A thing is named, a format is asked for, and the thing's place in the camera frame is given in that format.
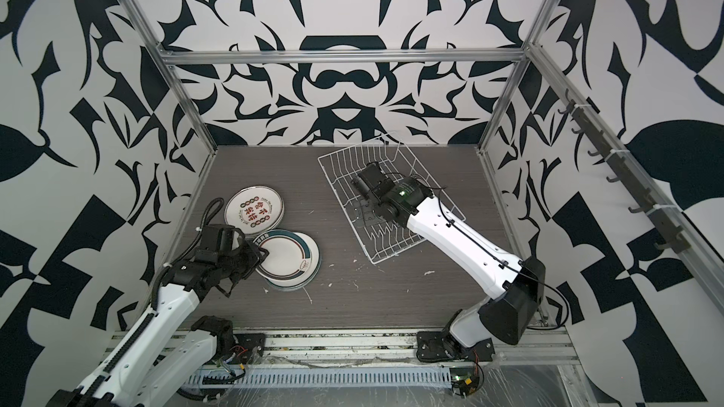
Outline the white wire dish rack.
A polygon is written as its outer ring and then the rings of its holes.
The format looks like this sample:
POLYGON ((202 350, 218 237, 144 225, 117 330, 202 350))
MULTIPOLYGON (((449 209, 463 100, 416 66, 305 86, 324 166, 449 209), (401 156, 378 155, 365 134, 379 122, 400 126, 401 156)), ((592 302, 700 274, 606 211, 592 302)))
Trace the white wire dish rack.
POLYGON ((425 241, 406 227, 424 194, 441 200, 459 220, 466 218, 413 150, 390 135, 337 149, 318 162, 373 265, 425 241))

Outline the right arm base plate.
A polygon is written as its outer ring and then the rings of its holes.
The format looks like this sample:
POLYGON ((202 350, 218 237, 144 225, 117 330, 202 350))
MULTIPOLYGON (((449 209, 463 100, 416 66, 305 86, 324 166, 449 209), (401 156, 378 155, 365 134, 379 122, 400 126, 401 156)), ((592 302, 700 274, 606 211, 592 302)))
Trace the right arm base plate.
POLYGON ((420 331, 416 333, 416 358, 422 363, 452 361, 492 362, 495 348, 491 339, 466 348, 448 331, 420 331))

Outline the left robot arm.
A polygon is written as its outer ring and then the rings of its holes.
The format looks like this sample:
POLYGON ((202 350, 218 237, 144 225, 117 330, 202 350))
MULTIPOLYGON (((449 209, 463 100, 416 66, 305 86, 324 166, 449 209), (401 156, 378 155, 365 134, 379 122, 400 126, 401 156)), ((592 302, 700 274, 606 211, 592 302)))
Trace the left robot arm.
POLYGON ((200 367, 224 363, 239 346, 230 320, 204 316, 181 345, 161 353, 178 327, 222 281, 247 279, 269 253, 231 225, 202 226, 192 244, 163 266, 150 303, 108 357, 77 388, 58 391, 51 406, 162 406, 200 367))

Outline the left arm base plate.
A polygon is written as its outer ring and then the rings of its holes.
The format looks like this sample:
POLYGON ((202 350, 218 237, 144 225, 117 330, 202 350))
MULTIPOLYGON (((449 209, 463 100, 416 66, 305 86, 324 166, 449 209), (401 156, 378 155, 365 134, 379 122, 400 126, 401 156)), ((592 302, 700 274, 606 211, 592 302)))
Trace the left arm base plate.
POLYGON ((231 347, 221 354, 221 360, 228 365, 255 364, 264 356, 266 339, 264 333, 235 334, 231 347))

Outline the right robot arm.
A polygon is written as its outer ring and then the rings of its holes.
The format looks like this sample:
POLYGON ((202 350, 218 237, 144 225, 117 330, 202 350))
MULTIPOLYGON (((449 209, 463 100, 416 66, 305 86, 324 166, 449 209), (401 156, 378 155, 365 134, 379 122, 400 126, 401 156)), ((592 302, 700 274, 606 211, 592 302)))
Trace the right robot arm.
POLYGON ((434 188, 412 176, 394 180, 378 162, 356 174, 352 186, 378 217, 428 240, 484 291, 480 303, 452 319, 445 341, 465 350, 492 337, 508 345, 520 342, 542 301, 543 263, 495 245, 456 217, 434 188))

